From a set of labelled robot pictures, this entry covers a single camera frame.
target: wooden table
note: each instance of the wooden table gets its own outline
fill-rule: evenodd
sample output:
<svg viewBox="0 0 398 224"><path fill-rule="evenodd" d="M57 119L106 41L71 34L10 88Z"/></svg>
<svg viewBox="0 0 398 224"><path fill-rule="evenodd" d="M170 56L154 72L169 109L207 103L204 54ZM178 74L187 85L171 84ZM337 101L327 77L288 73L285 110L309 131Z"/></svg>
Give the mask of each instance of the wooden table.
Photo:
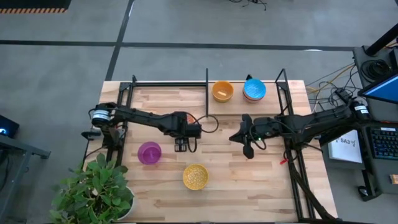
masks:
<svg viewBox="0 0 398 224"><path fill-rule="evenodd" d="M104 82L100 103L115 101L120 82ZM289 81L295 114L309 114L310 105L303 81ZM267 86L266 97L273 97L263 114L272 116L279 113L279 101ZM235 90L233 98L240 97ZM228 138L238 132L241 111L227 110L228 103L214 110L214 99L209 95L210 114L216 114L220 127L213 134L202 133L196 153L174 152L174 139L160 131L140 124L129 123L122 164L129 168L126 178L128 186L135 192L137 207L127 222L294 222L297 215L294 207L292 187L287 163L283 160L282 138L266 140L267 149L255 148L255 156L247 160L242 144ZM245 103L236 102L245 108ZM188 111L199 117L205 114L205 88L203 87L142 87L134 88L132 107L157 114L174 111ZM211 130L215 122L201 120L203 129ZM137 157L139 146L155 141L162 148L162 158L154 166L141 164ZM87 153L100 147L102 140L90 142ZM96 154L86 162L95 159ZM328 176L321 152L308 148L303 150L310 188L330 214L337 217L335 203L330 190ZM190 164L203 164L210 179L203 190L188 190L182 182L182 173ZM300 193L305 217L307 207Z"/></svg>

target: gray floor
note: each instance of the gray floor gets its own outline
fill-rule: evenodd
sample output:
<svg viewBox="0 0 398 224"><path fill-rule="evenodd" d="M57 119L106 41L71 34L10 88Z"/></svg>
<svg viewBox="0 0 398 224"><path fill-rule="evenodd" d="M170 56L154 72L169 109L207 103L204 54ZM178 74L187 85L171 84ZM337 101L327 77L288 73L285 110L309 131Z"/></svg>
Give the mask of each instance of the gray floor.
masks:
<svg viewBox="0 0 398 224"><path fill-rule="evenodd" d="M66 14L0 14L0 39L116 41L128 0L73 0ZM228 0L136 0L125 42L185 42L359 46L370 44L398 20L394 0L273 0L261 5ZM50 187L82 159L90 127L87 111L97 102L112 47L0 45L0 114L21 124L18 139L52 151L34 158L13 214L28 223L47 222ZM290 79L310 83L352 62L350 52L122 48L113 80ZM336 80L342 86L347 75ZM354 82L360 86L359 79ZM395 223L398 196L362 202L358 171L328 167L339 217Z"/></svg>

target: monitor screen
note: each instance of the monitor screen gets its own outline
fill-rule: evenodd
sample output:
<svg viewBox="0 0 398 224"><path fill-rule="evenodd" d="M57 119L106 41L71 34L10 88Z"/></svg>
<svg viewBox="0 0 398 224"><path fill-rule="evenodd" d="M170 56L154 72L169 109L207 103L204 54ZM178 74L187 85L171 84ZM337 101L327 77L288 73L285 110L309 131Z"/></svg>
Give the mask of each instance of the monitor screen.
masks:
<svg viewBox="0 0 398 224"><path fill-rule="evenodd" d="M363 96L391 103L398 103L398 74L363 91Z"/></svg>

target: white paper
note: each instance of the white paper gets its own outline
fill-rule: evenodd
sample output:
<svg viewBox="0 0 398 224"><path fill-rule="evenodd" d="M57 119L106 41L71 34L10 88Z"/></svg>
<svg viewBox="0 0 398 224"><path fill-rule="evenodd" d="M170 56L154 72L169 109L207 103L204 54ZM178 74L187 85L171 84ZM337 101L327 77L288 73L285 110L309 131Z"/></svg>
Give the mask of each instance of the white paper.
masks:
<svg viewBox="0 0 398 224"><path fill-rule="evenodd" d="M362 163L358 132L352 130L329 143L330 159Z"/></svg>

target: pink bowl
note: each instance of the pink bowl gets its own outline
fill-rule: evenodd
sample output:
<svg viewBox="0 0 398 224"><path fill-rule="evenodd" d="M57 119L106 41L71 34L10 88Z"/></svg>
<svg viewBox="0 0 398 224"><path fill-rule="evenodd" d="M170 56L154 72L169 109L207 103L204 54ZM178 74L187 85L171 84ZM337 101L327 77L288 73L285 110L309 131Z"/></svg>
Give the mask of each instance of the pink bowl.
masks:
<svg viewBox="0 0 398 224"><path fill-rule="evenodd" d="M145 165L156 164L162 155L162 150L156 142L145 142L138 149L138 159Z"/></svg>

